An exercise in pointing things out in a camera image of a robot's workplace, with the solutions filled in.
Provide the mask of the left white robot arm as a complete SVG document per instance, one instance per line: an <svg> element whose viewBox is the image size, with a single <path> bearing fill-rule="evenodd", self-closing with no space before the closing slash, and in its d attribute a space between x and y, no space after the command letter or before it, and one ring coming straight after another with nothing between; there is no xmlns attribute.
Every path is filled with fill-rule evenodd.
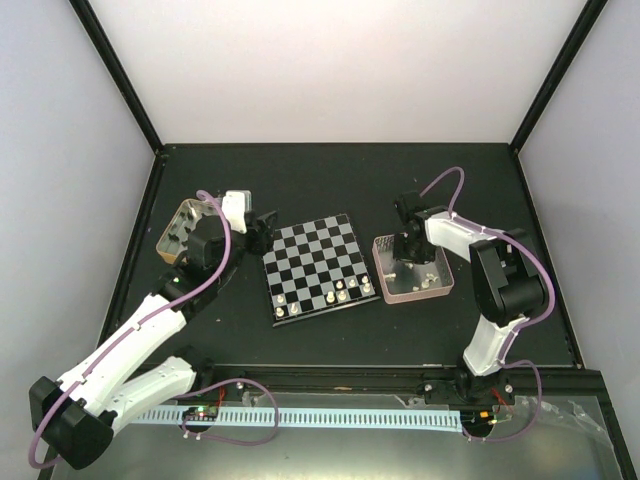
<svg viewBox="0 0 640 480"><path fill-rule="evenodd" d="M211 366L191 347L147 373L134 373L216 299L245 256L272 249L277 219L275 211L261 216L249 211L244 229L236 230L226 214L201 216L171 268L118 330L58 379L42 376L32 384L32 467L54 466L54 461L36 459L37 446L45 441L57 461L84 469L140 414L174 397L202 399L213 391Z"/></svg>

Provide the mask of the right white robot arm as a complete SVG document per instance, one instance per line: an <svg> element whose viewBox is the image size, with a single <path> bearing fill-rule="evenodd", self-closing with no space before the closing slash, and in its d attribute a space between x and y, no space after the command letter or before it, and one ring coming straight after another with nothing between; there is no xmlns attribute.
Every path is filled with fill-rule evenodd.
<svg viewBox="0 0 640 480"><path fill-rule="evenodd" d="M491 229L444 206L429 208L416 191L396 197L394 207L403 224L394 235L395 260L427 264L442 248L470 264L480 316L456 367L454 388L461 400L479 402L498 382L519 331L553 311L550 276L521 229Z"/></svg>

